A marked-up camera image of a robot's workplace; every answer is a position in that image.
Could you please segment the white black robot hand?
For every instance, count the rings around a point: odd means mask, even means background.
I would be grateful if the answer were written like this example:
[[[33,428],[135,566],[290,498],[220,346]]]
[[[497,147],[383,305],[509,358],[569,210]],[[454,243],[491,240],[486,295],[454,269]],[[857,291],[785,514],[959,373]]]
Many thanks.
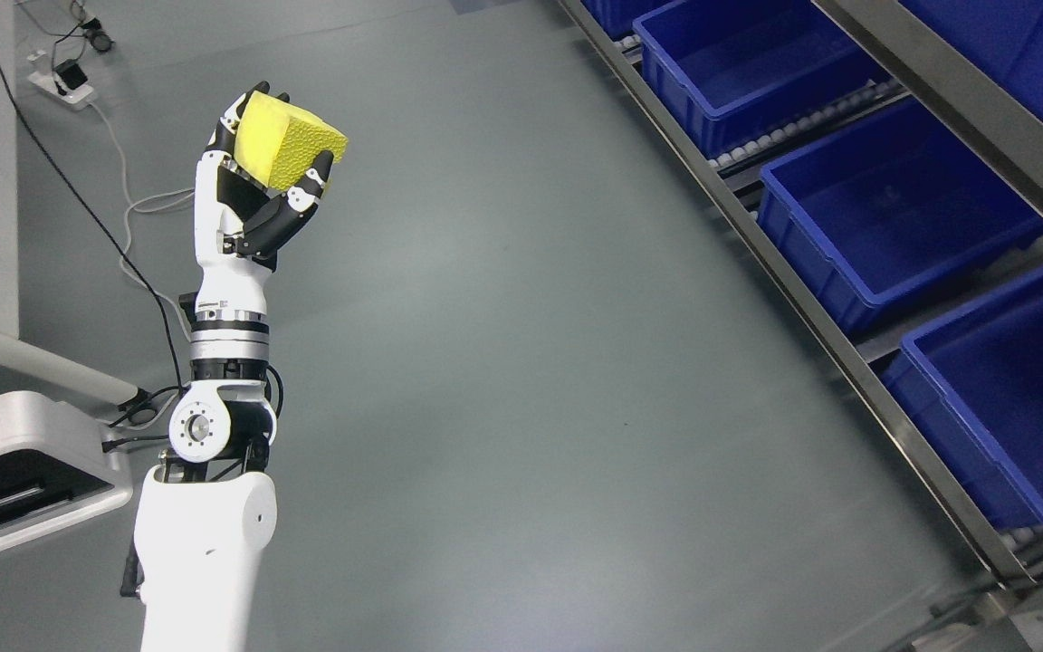
[[[278,249],[318,211],[330,185],[335,153],[314,156],[294,185],[270,194],[234,156],[244,112],[254,96],[269,96],[261,80],[233,100],[216,121],[195,173],[195,256],[202,271],[194,314],[198,321],[237,313],[261,319],[268,312],[263,288],[276,272]]]

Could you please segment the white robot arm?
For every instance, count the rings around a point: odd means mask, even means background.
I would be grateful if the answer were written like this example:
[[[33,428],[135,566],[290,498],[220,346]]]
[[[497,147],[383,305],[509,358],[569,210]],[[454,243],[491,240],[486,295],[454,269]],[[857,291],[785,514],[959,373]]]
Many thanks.
[[[244,651],[276,532],[276,440],[264,315],[181,294],[191,380],[142,482],[121,582],[144,608],[142,651]]]

